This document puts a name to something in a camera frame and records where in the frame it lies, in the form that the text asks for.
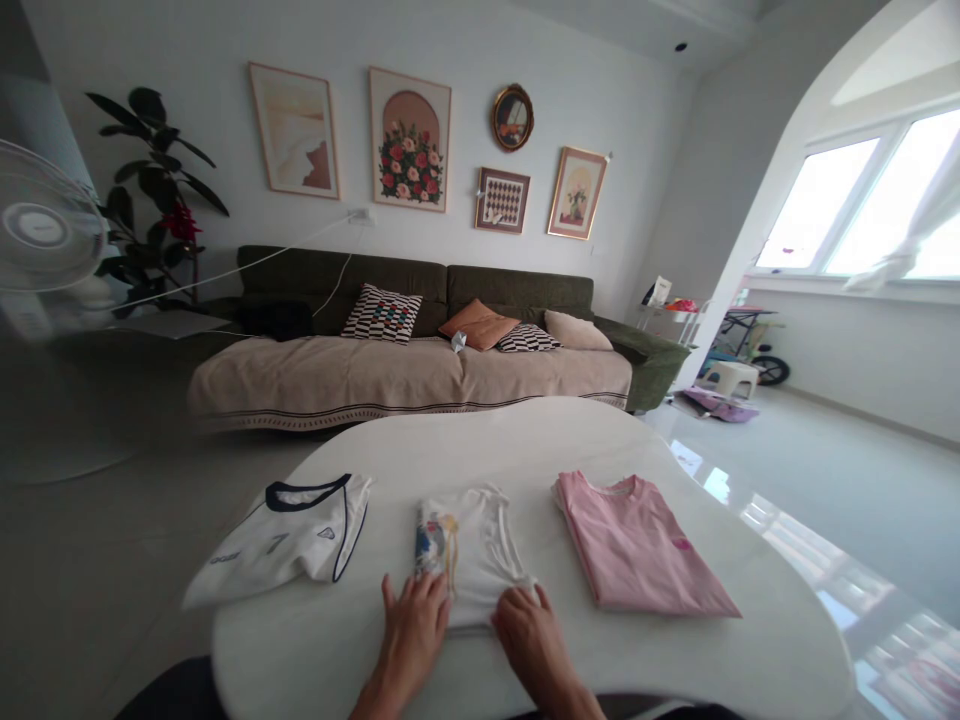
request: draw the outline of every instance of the peach pillow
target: peach pillow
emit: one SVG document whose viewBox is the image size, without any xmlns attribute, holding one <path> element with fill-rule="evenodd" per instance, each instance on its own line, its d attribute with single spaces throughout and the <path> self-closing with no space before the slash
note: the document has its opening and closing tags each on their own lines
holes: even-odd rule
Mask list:
<svg viewBox="0 0 960 720">
<path fill-rule="evenodd" d="M 520 321 L 497 315 L 478 299 L 440 326 L 440 332 L 453 337 L 461 330 L 467 335 L 467 345 L 475 350 L 489 350 L 513 330 Z"/>
<path fill-rule="evenodd" d="M 547 332 L 570 350 L 613 350 L 607 336 L 589 320 L 547 310 Z"/>
</svg>

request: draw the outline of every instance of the window frame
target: window frame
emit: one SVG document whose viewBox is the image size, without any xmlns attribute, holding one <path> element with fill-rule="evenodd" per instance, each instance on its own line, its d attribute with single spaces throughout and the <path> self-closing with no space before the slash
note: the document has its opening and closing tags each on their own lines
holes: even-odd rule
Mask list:
<svg viewBox="0 0 960 720">
<path fill-rule="evenodd" d="M 764 246 L 766 245 L 770 234 L 773 232 L 773 228 L 776 225 L 777 220 L 780 219 L 780 215 L 783 213 L 783 208 L 787 203 L 787 199 L 790 197 L 790 193 L 793 192 L 793 188 L 800 177 L 800 171 L 802 170 L 803 164 L 806 162 L 808 157 L 811 155 L 828 152 L 830 150 L 836 150 L 848 145 L 855 145 L 857 143 L 872 140 L 874 138 L 879 140 L 877 146 L 873 149 L 873 154 L 870 156 L 867 164 L 864 165 L 863 171 L 860 173 L 860 177 L 857 178 L 857 181 L 853 184 L 853 188 L 851 188 L 849 195 L 847 195 L 847 199 L 844 201 L 843 205 L 840 206 L 840 210 L 837 212 L 833 223 L 830 225 L 830 229 L 824 236 L 823 242 L 817 249 L 817 252 L 813 257 L 813 260 L 810 262 L 810 265 L 805 268 L 758 267 L 757 262 L 760 259 L 760 253 L 758 252 L 757 256 L 753 260 L 753 264 L 750 266 L 747 272 L 747 275 L 754 278 L 790 277 L 797 279 L 807 278 L 827 280 L 845 280 L 846 278 L 851 277 L 854 273 L 828 272 L 827 266 L 830 264 L 830 261 L 839 250 L 840 244 L 843 242 L 843 238 L 846 236 L 847 232 L 849 232 L 850 228 L 853 227 L 854 222 L 856 222 L 861 210 L 863 209 L 864 205 L 866 205 L 867 199 L 870 197 L 870 193 L 876 187 L 877 183 L 880 181 L 880 178 L 883 176 L 883 173 L 890 165 L 890 161 L 893 159 L 894 154 L 896 154 L 897 149 L 900 147 L 900 143 L 903 142 L 903 139 L 906 137 L 914 123 L 935 115 L 942 115 L 953 110 L 960 110 L 960 99 L 957 99 L 956 97 L 949 101 L 930 104 L 922 109 L 916 109 L 909 113 L 903 113 L 891 120 L 871 123 L 870 125 L 864 125 L 854 130 L 836 133 L 808 143 L 803 149 L 803 158 L 798 164 L 797 170 L 793 175 L 793 181 L 786 189 L 783 199 L 780 202 L 780 207 L 777 210 L 777 214 L 774 216 L 773 221 L 770 223 L 770 227 L 767 229 L 766 237 L 764 239 Z M 960 275 L 903 278 L 898 282 L 911 284 L 960 283 Z"/>
</svg>

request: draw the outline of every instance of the picture frame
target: picture frame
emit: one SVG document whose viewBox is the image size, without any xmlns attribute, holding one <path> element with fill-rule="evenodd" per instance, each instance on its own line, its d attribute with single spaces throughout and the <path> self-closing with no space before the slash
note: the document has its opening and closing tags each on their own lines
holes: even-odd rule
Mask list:
<svg viewBox="0 0 960 720">
<path fill-rule="evenodd" d="M 573 147 L 561 150 L 548 235 L 590 239 L 606 172 L 607 158 L 599 153 Z"/>
<path fill-rule="evenodd" d="M 530 196 L 530 176 L 480 168 L 479 188 L 474 227 L 522 235 Z"/>
<path fill-rule="evenodd" d="M 504 152 L 516 152 L 533 133 L 533 102 L 527 91 L 514 83 L 493 101 L 490 113 L 493 137 Z"/>
<path fill-rule="evenodd" d="M 451 89 L 378 67 L 369 77 L 374 202 L 445 213 Z"/>
<path fill-rule="evenodd" d="M 330 84 L 260 63 L 248 66 L 270 189 L 340 200 Z"/>
</svg>

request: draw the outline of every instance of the hand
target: hand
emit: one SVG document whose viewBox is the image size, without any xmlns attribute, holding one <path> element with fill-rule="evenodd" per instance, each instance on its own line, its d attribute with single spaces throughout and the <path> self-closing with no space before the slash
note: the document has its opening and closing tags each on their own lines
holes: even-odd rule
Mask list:
<svg viewBox="0 0 960 720">
<path fill-rule="evenodd" d="M 506 590 L 490 618 L 510 667 L 537 707 L 553 720 L 603 718 L 597 699 L 573 668 L 550 598 L 539 585 L 536 590 L 539 605 L 526 588 Z"/>
<path fill-rule="evenodd" d="M 430 677 L 450 620 L 446 575 L 407 578 L 399 600 L 389 575 L 380 587 L 386 612 L 380 659 L 351 720 L 400 716 Z"/>
</svg>

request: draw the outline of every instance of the curtain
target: curtain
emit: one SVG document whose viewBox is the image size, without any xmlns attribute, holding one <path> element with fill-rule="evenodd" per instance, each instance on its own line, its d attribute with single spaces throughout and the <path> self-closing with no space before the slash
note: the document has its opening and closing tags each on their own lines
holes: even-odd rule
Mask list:
<svg viewBox="0 0 960 720">
<path fill-rule="evenodd" d="M 920 199 L 907 227 L 907 236 L 892 253 L 869 270 L 851 277 L 844 290 L 879 290 L 891 280 L 899 280 L 913 270 L 926 242 L 944 223 L 960 214 L 960 133 L 953 141 L 940 169 Z"/>
</svg>

